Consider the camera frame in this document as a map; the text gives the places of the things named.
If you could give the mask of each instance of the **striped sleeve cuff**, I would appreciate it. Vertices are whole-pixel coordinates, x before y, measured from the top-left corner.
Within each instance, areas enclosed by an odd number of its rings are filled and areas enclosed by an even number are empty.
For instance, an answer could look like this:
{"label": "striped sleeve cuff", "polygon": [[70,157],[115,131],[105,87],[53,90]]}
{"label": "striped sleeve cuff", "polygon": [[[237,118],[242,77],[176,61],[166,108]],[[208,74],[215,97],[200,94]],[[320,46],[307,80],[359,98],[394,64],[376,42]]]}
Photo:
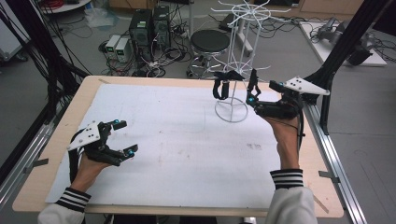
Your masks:
{"label": "striped sleeve cuff", "polygon": [[90,198],[91,195],[87,193],[80,192],[71,188],[66,188],[64,194],[56,203],[68,209],[84,213],[85,206],[87,206]]}
{"label": "striped sleeve cuff", "polygon": [[303,170],[286,169],[270,172],[276,189],[303,187]]}

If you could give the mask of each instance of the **human hand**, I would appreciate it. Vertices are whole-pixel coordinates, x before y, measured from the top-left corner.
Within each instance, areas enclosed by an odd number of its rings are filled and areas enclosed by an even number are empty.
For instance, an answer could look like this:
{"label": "human hand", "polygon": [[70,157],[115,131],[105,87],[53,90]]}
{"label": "human hand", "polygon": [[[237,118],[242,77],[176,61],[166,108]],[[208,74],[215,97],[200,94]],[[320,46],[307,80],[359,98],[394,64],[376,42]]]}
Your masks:
{"label": "human hand", "polygon": [[107,166],[110,166],[108,163],[92,161],[88,159],[85,153],[81,156],[81,162],[78,167],[78,172],[75,180],[70,185],[70,188],[76,189],[81,192],[87,191],[99,174],[105,169]]}
{"label": "human hand", "polygon": [[264,118],[272,127],[277,141],[280,169],[299,169],[298,119]]}

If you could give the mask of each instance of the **wooden board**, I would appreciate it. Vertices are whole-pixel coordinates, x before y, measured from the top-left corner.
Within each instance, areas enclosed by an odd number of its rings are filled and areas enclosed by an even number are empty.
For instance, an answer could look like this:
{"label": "wooden board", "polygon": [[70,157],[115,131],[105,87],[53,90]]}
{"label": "wooden board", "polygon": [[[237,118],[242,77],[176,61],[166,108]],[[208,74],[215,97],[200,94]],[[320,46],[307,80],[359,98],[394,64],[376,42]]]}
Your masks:
{"label": "wooden board", "polygon": [[[41,211],[47,204],[45,199],[55,179],[58,167],[64,156],[64,151],[72,135],[78,130],[85,114],[89,110],[95,94],[102,84],[131,84],[138,86],[165,86],[184,88],[207,88],[209,95],[203,99],[210,99],[210,89],[213,81],[182,80],[182,79],[156,79],[137,77],[87,77],[82,83],[73,102],[66,110],[53,136],[49,140],[41,159],[49,158],[49,164],[36,167],[29,175],[21,192],[17,196],[13,208],[16,211]],[[262,90],[268,91],[266,84]],[[245,87],[238,83],[238,89]],[[338,196],[328,178],[318,176],[318,171],[326,171],[323,159],[318,151],[312,132],[306,125],[306,138],[301,150],[301,167],[304,169],[304,182],[314,192],[316,198],[316,214],[318,217],[341,217],[344,214]],[[241,197],[233,194],[230,197]],[[264,217],[266,210],[263,208],[236,208],[236,207],[175,207],[175,206],[140,206],[140,205],[99,205],[89,204],[88,213],[118,213],[118,214],[157,214],[157,215],[201,215],[201,216],[236,216],[236,217]]]}

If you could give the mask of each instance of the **cardboard box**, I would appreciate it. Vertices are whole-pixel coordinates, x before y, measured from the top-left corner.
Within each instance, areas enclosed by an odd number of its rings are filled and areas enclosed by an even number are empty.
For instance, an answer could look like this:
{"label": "cardboard box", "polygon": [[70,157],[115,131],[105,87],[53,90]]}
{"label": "cardboard box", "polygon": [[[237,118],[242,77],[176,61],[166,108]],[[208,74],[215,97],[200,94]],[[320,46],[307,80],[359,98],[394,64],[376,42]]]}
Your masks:
{"label": "cardboard box", "polygon": [[109,5],[117,9],[149,8],[153,9],[157,4],[156,0],[109,0]]}

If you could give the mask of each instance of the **computer tower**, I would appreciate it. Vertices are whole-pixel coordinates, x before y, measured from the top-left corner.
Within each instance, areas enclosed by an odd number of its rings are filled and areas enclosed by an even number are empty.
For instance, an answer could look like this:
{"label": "computer tower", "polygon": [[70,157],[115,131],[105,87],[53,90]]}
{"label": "computer tower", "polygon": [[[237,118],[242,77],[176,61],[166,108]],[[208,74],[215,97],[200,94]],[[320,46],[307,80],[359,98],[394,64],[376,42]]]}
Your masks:
{"label": "computer tower", "polygon": [[134,56],[137,62],[152,62],[151,49],[154,49],[154,29],[151,9],[139,8],[132,16],[129,33],[134,46]]}
{"label": "computer tower", "polygon": [[157,6],[153,13],[154,33],[157,40],[157,49],[169,49],[171,47],[171,33],[169,21],[169,7]]}

